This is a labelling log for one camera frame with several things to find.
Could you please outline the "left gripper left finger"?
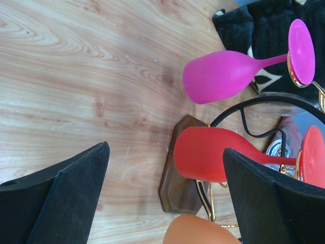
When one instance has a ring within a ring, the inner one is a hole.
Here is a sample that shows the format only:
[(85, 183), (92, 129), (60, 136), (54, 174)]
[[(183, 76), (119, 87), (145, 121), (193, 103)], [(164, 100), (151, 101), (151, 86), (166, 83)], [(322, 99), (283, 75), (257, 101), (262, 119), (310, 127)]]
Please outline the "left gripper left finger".
[(1, 184), (1, 243), (87, 243), (110, 156), (101, 142)]

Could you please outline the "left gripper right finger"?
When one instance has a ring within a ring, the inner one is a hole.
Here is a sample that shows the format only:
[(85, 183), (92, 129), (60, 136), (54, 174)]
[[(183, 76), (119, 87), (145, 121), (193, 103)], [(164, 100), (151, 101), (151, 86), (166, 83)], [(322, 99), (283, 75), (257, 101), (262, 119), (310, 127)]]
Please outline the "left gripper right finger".
[(231, 148), (223, 162), (243, 243), (324, 243), (323, 188)]

